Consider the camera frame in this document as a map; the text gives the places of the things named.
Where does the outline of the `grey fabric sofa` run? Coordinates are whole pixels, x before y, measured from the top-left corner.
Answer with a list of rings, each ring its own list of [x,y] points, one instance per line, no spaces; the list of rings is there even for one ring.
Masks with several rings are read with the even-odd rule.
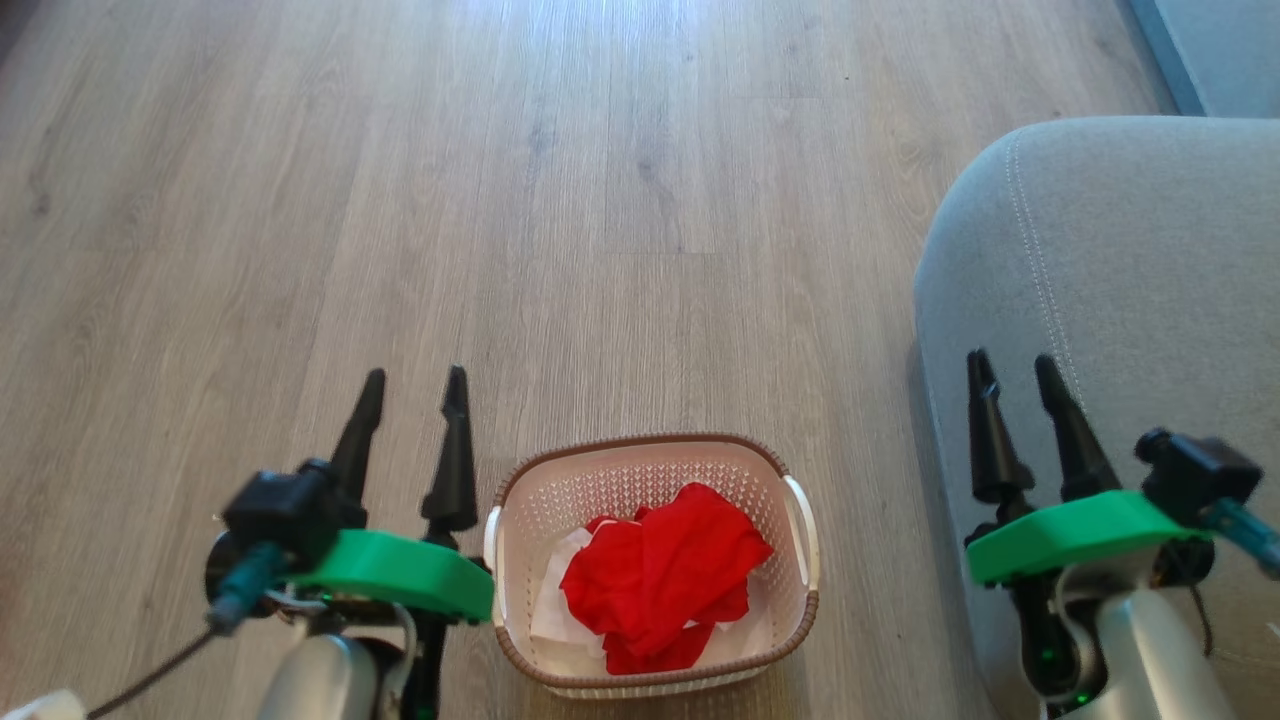
[[[1039,712],[1009,597],[972,584],[965,356],[1001,384],[1029,501],[1059,501],[1034,360],[1050,354],[1120,480],[1156,427],[1219,437],[1263,468],[1249,507],[1280,530],[1280,120],[1101,117],[1000,138],[945,196],[916,269],[908,354],[929,427],[934,533],[998,716]]]

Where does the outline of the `cream laundry basket brown rim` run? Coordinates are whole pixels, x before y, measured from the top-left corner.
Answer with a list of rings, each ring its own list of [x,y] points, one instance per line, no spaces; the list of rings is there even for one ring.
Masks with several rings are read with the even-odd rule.
[[[600,515],[628,518],[666,503],[689,480],[744,510],[773,547],[751,575],[751,606],[764,614],[768,644],[677,673],[630,676],[613,676],[584,653],[544,651],[532,615],[554,544]],[[525,460],[495,493],[484,560],[495,580],[502,653],[525,676],[571,700],[648,700],[744,682],[794,653],[819,607],[820,543],[804,488],[765,445],[728,433],[623,436]]]

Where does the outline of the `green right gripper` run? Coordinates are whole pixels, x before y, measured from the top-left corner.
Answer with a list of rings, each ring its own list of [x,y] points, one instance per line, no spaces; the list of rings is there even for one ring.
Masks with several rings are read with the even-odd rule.
[[[1000,585],[1170,541],[1210,537],[1176,523],[1143,495],[1121,489],[1053,357],[1042,354],[1034,366],[1041,402],[1053,423],[1059,447],[1060,497],[1068,503],[1032,511],[1025,492],[1036,483],[1012,447],[998,405],[995,369],[983,348],[970,351],[966,377],[972,495],[980,503],[996,506],[998,521],[1010,521],[966,546],[973,582]]]

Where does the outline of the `red cloth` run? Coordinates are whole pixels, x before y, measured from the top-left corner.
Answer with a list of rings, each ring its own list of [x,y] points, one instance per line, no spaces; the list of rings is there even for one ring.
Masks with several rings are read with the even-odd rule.
[[[700,482],[585,529],[558,588],[614,676],[692,667],[719,626],[748,615],[749,577],[774,552],[744,510]]]

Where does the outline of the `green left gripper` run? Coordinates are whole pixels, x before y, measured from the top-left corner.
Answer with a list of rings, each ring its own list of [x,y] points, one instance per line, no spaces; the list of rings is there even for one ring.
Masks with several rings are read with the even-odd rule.
[[[387,373],[372,369],[330,459],[339,496],[361,506],[372,438],[381,424]],[[494,578],[458,551],[458,533],[479,523],[468,378],[449,369],[442,401],[445,433],[429,492],[420,503],[425,542],[380,530],[344,529],[315,568],[289,574],[301,588],[352,594],[411,610],[488,624]]]

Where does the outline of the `white cloth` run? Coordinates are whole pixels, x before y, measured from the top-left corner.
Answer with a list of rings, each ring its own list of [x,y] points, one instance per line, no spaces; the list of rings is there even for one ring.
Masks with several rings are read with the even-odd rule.
[[[532,647],[539,661],[554,674],[611,674],[608,662],[612,657],[605,652],[604,637],[591,633],[571,614],[561,589],[570,561],[591,538],[589,529],[579,528],[553,546],[538,598],[532,603]],[[692,666],[708,667],[762,653],[772,647],[772,634],[764,585],[758,577],[749,577],[748,612],[737,621],[716,624]]]

